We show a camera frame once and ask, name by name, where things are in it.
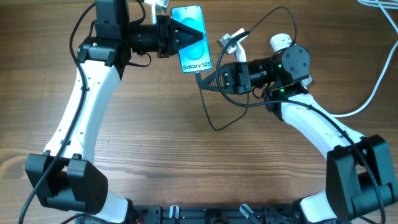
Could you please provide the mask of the turquoise screen Galaxy smartphone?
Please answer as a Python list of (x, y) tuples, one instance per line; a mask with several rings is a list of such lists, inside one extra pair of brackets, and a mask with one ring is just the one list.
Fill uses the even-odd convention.
[(171, 8), (172, 19), (183, 24), (178, 30), (177, 43), (183, 73), (195, 73), (212, 68), (203, 11), (199, 5)]

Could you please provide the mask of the white power strip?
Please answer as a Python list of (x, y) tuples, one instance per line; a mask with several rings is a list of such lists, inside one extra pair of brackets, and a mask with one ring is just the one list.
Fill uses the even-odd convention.
[[(280, 49), (288, 47), (292, 42), (292, 39), (288, 34), (280, 33), (276, 34), (270, 39), (270, 44), (274, 50), (274, 52), (277, 52)], [(304, 88), (308, 88), (309, 84), (313, 81), (312, 76), (309, 75), (308, 78), (302, 80), (300, 83)]]

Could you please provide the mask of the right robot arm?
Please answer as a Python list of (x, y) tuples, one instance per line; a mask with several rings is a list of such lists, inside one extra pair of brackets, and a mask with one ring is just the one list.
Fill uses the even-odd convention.
[(397, 202), (397, 181), (387, 142), (365, 136), (325, 111), (304, 87), (310, 76), (310, 55), (295, 45), (269, 58), (233, 62), (199, 78), (202, 90), (233, 95), (264, 89), (263, 105), (281, 121), (300, 131), (326, 160), (326, 186), (298, 201), (308, 223), (365, 219)]

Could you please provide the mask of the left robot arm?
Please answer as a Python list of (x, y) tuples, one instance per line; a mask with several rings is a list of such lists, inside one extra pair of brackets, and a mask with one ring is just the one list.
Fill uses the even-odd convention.
[(132, 53), (167, 58), (204, 35), (169, 16), (154, 14), (151, 24), (131, 21), (127, 1), (95, 1), (91, 8), (96, 19), (89, 34), (70, 52), (77, 73), (61, 122), (43, 153), (25, 162), (30, 197), (84, 223), (141, 223), (132, 201), (112, 193), (94, 165), (104, 114)]

